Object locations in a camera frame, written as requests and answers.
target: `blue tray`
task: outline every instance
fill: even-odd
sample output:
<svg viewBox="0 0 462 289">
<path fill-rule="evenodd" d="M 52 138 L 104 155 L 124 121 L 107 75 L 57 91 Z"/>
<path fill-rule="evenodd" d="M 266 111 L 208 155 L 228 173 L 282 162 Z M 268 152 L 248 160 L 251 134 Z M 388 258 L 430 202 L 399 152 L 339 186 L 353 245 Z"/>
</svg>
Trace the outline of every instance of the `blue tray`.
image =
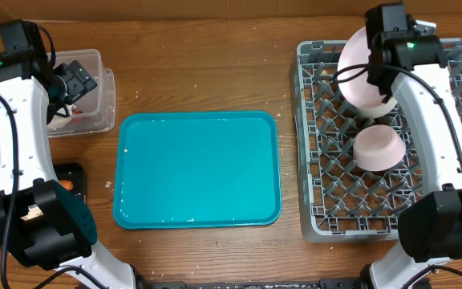
<svg viewBox="0 0 462 289">
<path fill-rule="evenodd" d="M 281 213 L 266 112 L 144 113 L 120 128 L 113 216 L 126 229 L 268 225 Z"/>
</svg>

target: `transparent bin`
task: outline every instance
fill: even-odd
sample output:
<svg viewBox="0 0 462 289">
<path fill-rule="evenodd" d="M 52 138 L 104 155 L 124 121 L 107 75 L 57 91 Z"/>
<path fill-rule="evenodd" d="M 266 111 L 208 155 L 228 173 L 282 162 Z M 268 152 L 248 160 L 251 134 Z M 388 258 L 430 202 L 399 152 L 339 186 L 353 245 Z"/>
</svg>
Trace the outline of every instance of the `transparent bin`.
<svg viewBox="0 0 462 289">
<path fill-rule="evenodd" d="M 56 53 L 57 65 L 70 64 L 74 60 L 78 60 L 94 78 L 97 88 L 73 105 L 74 110 L 82 113 L 71 114 L 66 119 L 55 116 L 48 125 L 49 137 L 107 132 L 115 125 L 116 87 L 113 72 L 104 67 L 101 54 L 95 49 Z"/>
</svg>

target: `dish rack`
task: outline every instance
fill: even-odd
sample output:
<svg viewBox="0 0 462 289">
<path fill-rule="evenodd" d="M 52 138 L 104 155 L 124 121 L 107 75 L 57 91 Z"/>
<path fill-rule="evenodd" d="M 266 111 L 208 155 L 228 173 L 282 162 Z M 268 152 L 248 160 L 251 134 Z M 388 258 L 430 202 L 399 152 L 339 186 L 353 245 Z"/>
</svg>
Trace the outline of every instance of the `dish rack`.
<svg viewBox="0 0 462 289">
<path fill-rule="evenodd" d="M 462 39 L 441 42 L 462 121 Z M 302 234 L 310 242 L 397 239 L 397 217 L 422 197 L 421 168 L 399 106 L 378 119 L 365 119 L 330 83 L 345 44 L 300 43 L 290 68 Z M 354 137 L 373 124 L 391 126 L 406 144 L 404 158 L 386 172 L 364 171 L 352 158 Z"/>
</svg>

